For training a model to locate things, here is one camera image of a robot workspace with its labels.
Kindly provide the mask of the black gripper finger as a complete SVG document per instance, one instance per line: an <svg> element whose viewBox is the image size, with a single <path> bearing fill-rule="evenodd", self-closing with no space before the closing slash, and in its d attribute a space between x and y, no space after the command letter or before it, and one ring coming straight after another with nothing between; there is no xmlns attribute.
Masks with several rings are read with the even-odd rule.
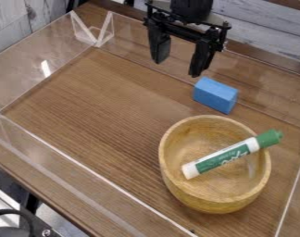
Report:
<svg viewBox="0 0 300 237"><path fill-rule="evenodd" d="M201 73L205 69L209 68L211 61L215 57L215 47L209 44L209 42L201 40L196 44L195 53L192 56L192 63L189 74L196 78L201 76Z"/></svg>
<svg viewBox="0 0 300 237"><path fill-rule="evenodd" d="M149 43L152 58L157 64L163 63L171 55L172 37L159 27L149 29Z"/></svg>

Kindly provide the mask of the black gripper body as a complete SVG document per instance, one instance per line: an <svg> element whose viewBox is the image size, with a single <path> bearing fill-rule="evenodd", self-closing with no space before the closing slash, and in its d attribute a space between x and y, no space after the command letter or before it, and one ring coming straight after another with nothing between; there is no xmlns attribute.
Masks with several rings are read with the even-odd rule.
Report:
<svg viewBox="0 0 300 237"><path fill-rule="evenodd" d="M225 49L232 24L212 13L213 0L145 0L152 47L171 40L171 36L189 42L208 43L213 50Z"/></svg>

